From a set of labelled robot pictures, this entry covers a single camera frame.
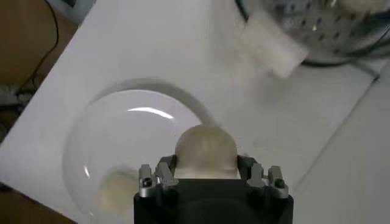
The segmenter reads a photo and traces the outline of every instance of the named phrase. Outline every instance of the silver bracket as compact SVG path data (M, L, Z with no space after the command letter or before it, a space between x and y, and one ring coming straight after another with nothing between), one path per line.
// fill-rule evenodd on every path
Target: silver bracket
M155 174L164 191L176 187L179 183L178 179L173 177L167 163L159 163L156 167Z
M274 198L288 198L288 186L283 180L280 166L271 166L268 169L269 186L271 187L271 195Z
M150 165L144 164L138 170L138 193L142 198L153 197L156 191L157 179L152 174Z
M246 181L246 183L251 187L255 187L260 191L263 191L266 184L263 181L264 169L261 164L253 164L253 166L250 168L250 172L251 177Z

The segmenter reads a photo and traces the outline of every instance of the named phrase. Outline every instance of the foam piece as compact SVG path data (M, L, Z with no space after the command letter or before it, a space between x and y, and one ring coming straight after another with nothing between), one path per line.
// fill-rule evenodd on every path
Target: foam piece
M282 31L260 4L235 37L235 47L258 65L280 78L287 78L303 62L308 50Z
M236 143L220 127L190 128L180 137L175 149L176 178L238 178Z

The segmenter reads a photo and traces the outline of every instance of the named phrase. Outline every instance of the black cable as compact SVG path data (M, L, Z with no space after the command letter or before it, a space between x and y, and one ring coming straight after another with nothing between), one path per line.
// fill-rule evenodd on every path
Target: black cable
M16 95L18 95L21 90L29 83L29 81L32 81L32 84L35 88L35 90L38 89L38 87L36 86L35 82L34 82L34 79L37 77L37 71L39 70L40 66L42 65L42 63L46 60L46 58L49 56L49 54L51 54L51 52L54 51L54 49L58 46L59 44L59 39L60 39L60 34L59 34L59 24L58 24L58 21L57 21L57 17L55 16L55 12L52 8L52 6L50 5L50 3L47 1L47 0L44 0L44 2L46 3L46 5L49 7L50 9L50 12L51 12L51 15L53 17L53 20L54 20L54 24L55 24L55 43L53 45L53 47L50 48L50 50L47 51L47 53L45 53L45 55L41 58L41 60L39 61L38 65L35 67L35 69L33 70L33 72L31 73L30 76L28 76L28 78L26 79L26 81L23 82L23 84L18 88L18 90L16 91Z
M248 22L249 14L246 12L242 0L236 0L236 5L238 7L239 13L241 14L245 22Z

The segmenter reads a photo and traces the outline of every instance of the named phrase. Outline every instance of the wooden surface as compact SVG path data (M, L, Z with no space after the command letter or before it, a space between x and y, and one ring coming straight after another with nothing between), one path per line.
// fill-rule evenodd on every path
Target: wooden surface
M58 13L59 44L38 70L43 80L77 30ZM55 24L43 0L0 2L0 85L19 86L55 43ZM13 119L6 119L11 126ZM73 223L15 191L0 193L0 223Z
M38 70L45 77L77 26L56 13L60 41ZM55 43L55 24L43 0L0 2L0 83L20 85Z

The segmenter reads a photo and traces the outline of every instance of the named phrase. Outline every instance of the white foam block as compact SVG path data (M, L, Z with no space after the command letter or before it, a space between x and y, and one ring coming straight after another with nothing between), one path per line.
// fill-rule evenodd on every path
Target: white foam block
M285 34L260 6L235 38L235 47L280 78L289 77L308 55L308 50Z

